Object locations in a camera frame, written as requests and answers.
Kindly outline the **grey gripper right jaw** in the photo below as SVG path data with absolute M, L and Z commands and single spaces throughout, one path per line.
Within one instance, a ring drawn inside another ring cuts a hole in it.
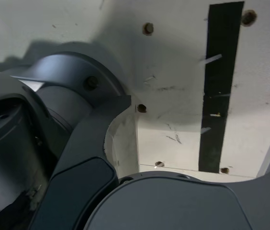
M 211 183 L 147 172 L 106 196 L 87 230 L 270 230 L 270 164 L 264 175 Z

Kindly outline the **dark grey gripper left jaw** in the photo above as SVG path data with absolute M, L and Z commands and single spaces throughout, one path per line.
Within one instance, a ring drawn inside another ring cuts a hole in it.
M 101 203 L 138 172 L 137 130 L 129 95 L 94 109 L 72 132 L 30 224 L 32 230 L 122 230 L 114 202 L 100 217 Z

